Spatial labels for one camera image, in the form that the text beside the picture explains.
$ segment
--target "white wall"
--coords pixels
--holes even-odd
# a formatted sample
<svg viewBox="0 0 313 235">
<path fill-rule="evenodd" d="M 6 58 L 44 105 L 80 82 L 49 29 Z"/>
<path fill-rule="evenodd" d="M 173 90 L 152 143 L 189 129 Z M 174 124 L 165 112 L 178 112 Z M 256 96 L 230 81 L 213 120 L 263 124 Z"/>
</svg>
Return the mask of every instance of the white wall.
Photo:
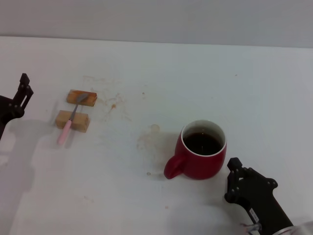
<svg viewBox="0 0 313 235">
<path fill-rule="evenodd" d="M 2 0 L 0 35 L 313 47 L 313 1 Z"/>
</svg>

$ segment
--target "red mug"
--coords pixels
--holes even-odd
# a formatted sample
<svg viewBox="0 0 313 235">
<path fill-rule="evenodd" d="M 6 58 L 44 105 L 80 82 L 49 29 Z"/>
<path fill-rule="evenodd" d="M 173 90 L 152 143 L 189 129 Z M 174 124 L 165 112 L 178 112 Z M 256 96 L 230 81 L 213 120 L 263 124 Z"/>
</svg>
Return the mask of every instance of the red mug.
<svg viewBox="0 0 313 235">
<path fill-rule="evenodd" d="M 187 137 L 197 133 L 210 136 L 220 144 L 221 149 L 211 155 L 201 155 L 191 151 L 184 140 L 186 141 Z M 219 125 L 208 120 L 193 121 L 183 127 L 177 140 L 175 155 L 167 162 L 164 175 L 167 179 L 173 179 L 182 173 L 197 180 L 211 178 L 222 168 L 226 146 L 226 135 Z"/>
</svg>

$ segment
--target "wooden block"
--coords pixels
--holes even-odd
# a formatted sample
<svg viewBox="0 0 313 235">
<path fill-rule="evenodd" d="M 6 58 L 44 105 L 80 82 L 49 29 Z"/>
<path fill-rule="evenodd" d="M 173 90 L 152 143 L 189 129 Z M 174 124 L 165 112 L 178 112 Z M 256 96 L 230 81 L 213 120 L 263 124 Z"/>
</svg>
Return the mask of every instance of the wooden block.
<svg viewBox="0 0 313 235">
<path fill-rule="evenodd" d="M 70 104 L 76 104 L 77 96 L 82 93 L 88 93 L 88 97 L 84 99 L 82 102 L 78 103 L 80 105 L 87 105 L 93 107 L 96 100 L 97 100 L 97 93 L 95 92 L 85 92 L 85 91 L 78 91 L 78 90 L 70 90 L 67 95 L 67 102 Z"/>
<path fill-rule="evenodd" d="M 55 118 L 55 124 L 59 129 L 63 129 L 66 122 L 68 121 L 70 115 L 72 114 L 71 111 L 64 111 L 60 110 L 59 114 Z M 71 125 L 71 129 L 77 130 L 80 132 L 86 132 L 90 123 L 90 119 L 88 114 L 76 113 L 74 120 Z"/>
</svg>

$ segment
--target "dark liquid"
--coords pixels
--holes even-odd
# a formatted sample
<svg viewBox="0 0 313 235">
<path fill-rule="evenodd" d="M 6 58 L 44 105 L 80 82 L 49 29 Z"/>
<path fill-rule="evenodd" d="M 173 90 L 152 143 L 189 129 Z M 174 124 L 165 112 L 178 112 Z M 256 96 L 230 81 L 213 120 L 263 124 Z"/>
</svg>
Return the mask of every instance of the dark liquid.
<svg viewBox="0 0 313 235">
<path fill-rule="evenodd" d="M 200 155 L 212 155 L 222 149 L 220 142 L 204 133 L 194 133 L 183 140 L 189 150 Z"/>
</svg>

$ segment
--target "mug rim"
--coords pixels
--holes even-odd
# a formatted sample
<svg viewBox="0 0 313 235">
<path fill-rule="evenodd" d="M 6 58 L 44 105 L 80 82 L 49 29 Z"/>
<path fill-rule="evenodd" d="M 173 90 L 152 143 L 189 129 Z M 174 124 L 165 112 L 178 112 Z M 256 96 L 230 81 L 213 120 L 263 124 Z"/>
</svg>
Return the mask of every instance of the mug rim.
<svg viewBox="0 0 313 235">
<path fill-rule="evenodd" d="M 210 123 L 212 123 L 212 124 L 214 124 L 214 125 L 217 125 L 217 126 L 220 128 L 220 130 L 222 131 L 222 134 L 224 135 L 224 138 L 225 138 L 225 143 L 224 143 L 223 147 L 220 149 L 220 151 L 218 151 L 218 152 L 215 153 L 215 154 L 211 154 L 211 155 L 201 155 L 201 154 L 198 154 L 198 153 L 195 153 L 195 152 L 191 151 L 191 150 L 185 145 L 185 142 L 184 142 L 184 140 L 183 140 L 183 138 L 182 138 L 183 133 L 184 133 L 184 130 L 185 130 L 185 128 L 186 128 L 188 125 L 190 125 L 190 124 L 192 124 L 193 122 L 196 122 L 196 121 L 210 122 Z M 185 126 L 182 128 L 182 130 L 181 130 L 180 138 L 181 138 L 182 144 L 184 145 L 184 147 L 185 147 L 190 153 L 192 153 L 192 154 L 194 154 L 194 155 L 196 155 L 196 156 L 199 156 L 199 157 L 206 157 L 206 158 L 207 158 L 207 157 L 214 157 L 214 156 L 220 154 L 220 153 L 225 149 L 226 144 L 227 144 L 227 138 L 226 138 L 226 135 L 225 135 L 224 130 L 223 130 L 218 124 L 216 124 L 215 122 L 210 121 L 210 120 L 205 120 L 205 119 L 195 120 L 195 121 L 192 121 L 192 122 L 188 123 L 187 125 L 185 125 Z"/>
</svg>

